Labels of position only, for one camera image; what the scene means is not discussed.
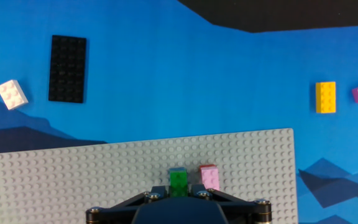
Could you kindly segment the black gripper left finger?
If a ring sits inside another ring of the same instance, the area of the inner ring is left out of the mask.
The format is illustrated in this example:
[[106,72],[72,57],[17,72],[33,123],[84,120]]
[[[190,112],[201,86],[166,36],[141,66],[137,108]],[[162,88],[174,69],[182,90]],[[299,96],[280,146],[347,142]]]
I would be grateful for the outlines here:
[[130,224],[144,205],[167,197],[166,186],[155,186],[110,208],[91,207],[85,212],[86,224]]

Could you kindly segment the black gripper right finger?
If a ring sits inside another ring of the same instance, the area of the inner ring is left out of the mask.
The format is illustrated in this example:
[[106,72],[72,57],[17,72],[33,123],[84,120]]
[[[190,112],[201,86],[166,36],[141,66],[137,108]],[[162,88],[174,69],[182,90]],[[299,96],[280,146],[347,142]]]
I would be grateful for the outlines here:
[[190,185],[190,197],[207,200],[213,208],[208,215],[217,215],[228,223],[272,223],[272,203],[264,198],[246,201],[219,190],[207,189],[203,184]]

